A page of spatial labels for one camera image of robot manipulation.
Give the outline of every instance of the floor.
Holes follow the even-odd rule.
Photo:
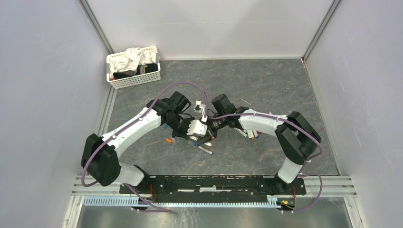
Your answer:
[[[298,199],[306,206],[309,199]],[[270,208],[170,208],[172,213],[136,213],[129,207],[83,207],[78,228],[352,228],[343,198],[321,198],[314,207],[295,214]]]
[[[179,81],[196,83],[205,90],[209,100],[224,93],[237,107],[274,114],[302,113],[322,137],[325,149],[305,171],[338,174],[315,95],[300,59],[161,61],[161,80],[118,89],[108,130],[131,119],[163,88]],[[190,85],[179,85],[163,97],[169,97],[175,90],[192,103],[201,98],[199,91]],[[184,139],[178,139],[176,145],[169,144],[166,137],[171,137],[169,128],[149,132],[124,152],[121,161],[139,165],[154,175],[274,175],[285,158],[277,139],[270,135],[250,140],[233,129],[222,129],[212,141],[214,155],[190,146]]]

